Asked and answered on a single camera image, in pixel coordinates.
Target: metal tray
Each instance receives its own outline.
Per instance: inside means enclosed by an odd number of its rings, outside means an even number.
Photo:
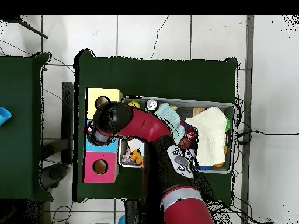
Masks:
[[[186,118],[193,117],[193,108],[201,107],[201,108],[210,108],[210,107],[218,107],[222,110],[225,116],[230,119],[231,122],[231,131],[227,134],[227,153],[225,155],[225,162],[221,167],[211,167],[210,170],[200,171],[202,173],[221,173],[226,174],[232,170],[234,163],[234,146],[235,146],[235,135],[237,133],[237,129],[235,126],[235,120],[237,118],[237,109],[234,104],[231,103],[219,103],[219,102],[210,102],[210,101],[196,101],[196,100],[178,100],[178,99],[166,99],[166,98],[157,98],[157,97],[143,97],[143,96],[126,96],[122,99],[123,103],[129,103],[131,101],[138,102],[140,104],[140,108],[145,110],[145,102],[149,99],[155,99],[158,104],[167,102],[171,105],[177,106],[178,109],[176,113],[179,115],[182,121]],[[136,164],[135,161],[130,163],[123,163],[121,161],[125,150],[128,149],[128,145],[126,141],[119,140],[119,153],[118,153],[118,163],[123,167],[131,167],[131,168],[140,168],[139,165]]]

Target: dark green tabletop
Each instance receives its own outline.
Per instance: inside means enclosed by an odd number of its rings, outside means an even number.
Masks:
[[[0,57],[0,106],[12,114],[0,126],[0,198],[52,200],[39,184],[41,68],[49,57]]]
[[[145,60],[123,57],[94,57],[90,50],[77,54],[75,84],[79,85],[78,174],[74,190],[78,201],[84,198],[130,198],[143,196],[140,169],[120,168],[113,184],[82,183],[82,129],[86,87],[118,89],[123,95],[164,97],[234,103],[237,61]],[[217,200],[230,204],[231,173],[204,174]]]

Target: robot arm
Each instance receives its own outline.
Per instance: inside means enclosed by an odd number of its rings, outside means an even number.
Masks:
[[[89,141],[97,146],[113,137],[138,138],[147,143],[144,173],[147,174],[147,207],[150,223],[214,224],[194,186],[189,162],[173,141],[167,125],[151,113],[124,103],[97,100],[93,121],[85,128]]]

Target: orange toy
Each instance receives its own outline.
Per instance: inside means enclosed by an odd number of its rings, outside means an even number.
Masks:
[[[226,153],[227,153],[227,147],[225,146],[225,147],[224,147],[224,154],[226,155]],[[215,167],[221,167],[223,164],[224,164],[224,162],[222,162],[222,163],[220,163],[220,164],[215,164],[214,166],[215,166]]]
[[[143,157],[139,154],[137,150],[134,150],[132,152],[132,155],[130,155],[132,160],[135,160],[138,165],[143,169]]]

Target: white towel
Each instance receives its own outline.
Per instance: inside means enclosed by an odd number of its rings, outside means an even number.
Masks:
[[[200,166],[225,162],[225,128],[227,119],[218,107],[212,107],[185,122],[197,128],[199,143],[196,159]]]

